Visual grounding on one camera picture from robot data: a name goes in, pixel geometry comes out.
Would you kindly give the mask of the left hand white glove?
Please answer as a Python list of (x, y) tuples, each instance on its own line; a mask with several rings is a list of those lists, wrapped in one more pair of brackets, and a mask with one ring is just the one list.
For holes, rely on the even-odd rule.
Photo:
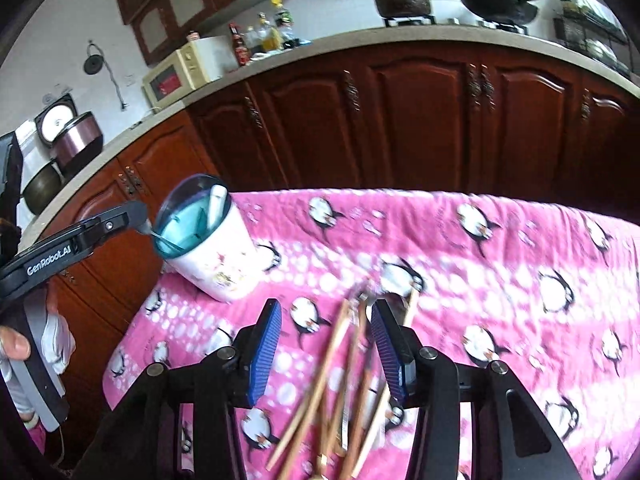
[(26, 386), (26, 380), (17, 376), (12, 364), (25, 362), (30, 356), (38, 356), (49, 375), (54, 377), (52, 391), (64, 398), (60, 376), (70, 364), (76, 342), (66, 318), (58, 313), (54, 304), (54, 293), (47, 287), (40, 287), (26, 297), (27, 313), (36, 317), (36, 329), (32, 333), (34, 342), (30, 342), (16, 328), (6, 324), (1, 326), (1, 374), (10, 398), (27, 428), (41, 422), (47, 431), (58, 429), (67, 417), (68, 408), (62, 415), (53, 414), (46, 407), (42, 392), (39, 393), (39, 400), (32, 402), (30, 397), (35, 397), (36, 388)]

